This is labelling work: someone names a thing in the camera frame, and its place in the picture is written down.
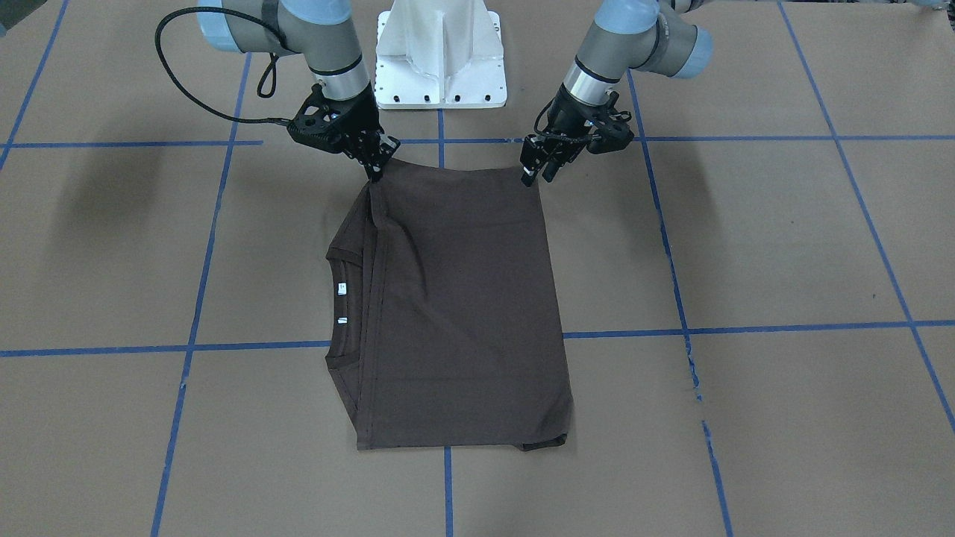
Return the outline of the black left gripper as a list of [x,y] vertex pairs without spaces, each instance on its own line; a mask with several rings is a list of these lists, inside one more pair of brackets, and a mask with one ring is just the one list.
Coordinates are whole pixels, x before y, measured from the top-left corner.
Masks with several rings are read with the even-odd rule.
[[634,140],[632,115],[616,108],[620,98],[611,89],[606,101],[591,105],[578,101],[560,87],[536,118],[536,135],[523,137],[522,183],[532,187],[542,177],[552,183],[566,164],[586,149],[594,155],[621,151]]

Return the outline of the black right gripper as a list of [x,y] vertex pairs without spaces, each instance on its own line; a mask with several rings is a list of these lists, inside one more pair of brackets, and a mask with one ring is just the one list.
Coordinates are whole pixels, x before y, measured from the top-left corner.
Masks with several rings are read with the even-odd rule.
[[371,83],[344,101],[328,98],[324,86],[314,83],[287,125],[287,133],[293,142],[354,157],[372,183],[382,179],[385,166],[401,146],[399,139],[383,134]]

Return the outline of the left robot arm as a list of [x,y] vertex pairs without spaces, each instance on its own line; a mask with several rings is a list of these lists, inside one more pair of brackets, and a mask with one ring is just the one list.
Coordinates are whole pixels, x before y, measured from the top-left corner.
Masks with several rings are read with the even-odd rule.
[[713,56],[712,34],[682,20],[703,1],[604,1],[558,92],[523,139],[522,183],[550,183],[583,151],[601,155],[634,139],[631,114],[617,109],[615,85],[631,70],[668,78],[701,74]]

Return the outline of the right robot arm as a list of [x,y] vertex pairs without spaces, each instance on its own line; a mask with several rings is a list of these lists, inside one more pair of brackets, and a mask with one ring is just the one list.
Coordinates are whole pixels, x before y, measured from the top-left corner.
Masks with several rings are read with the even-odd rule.
[[380,125],[371,76],[348,1],[198,1],[206,41],[222,51],[266,52],[272,62],[300,54],[313,73],[310,95],[292,119],[278,119],[294,142],[344,154],[379,181],[400,145]]

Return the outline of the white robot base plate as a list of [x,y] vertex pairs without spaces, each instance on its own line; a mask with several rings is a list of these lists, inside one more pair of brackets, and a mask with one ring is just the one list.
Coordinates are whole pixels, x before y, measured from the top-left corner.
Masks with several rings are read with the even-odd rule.
[[501,17],[483,1],[395,1],[376,23],[383,110],[494,109],[508,99]]

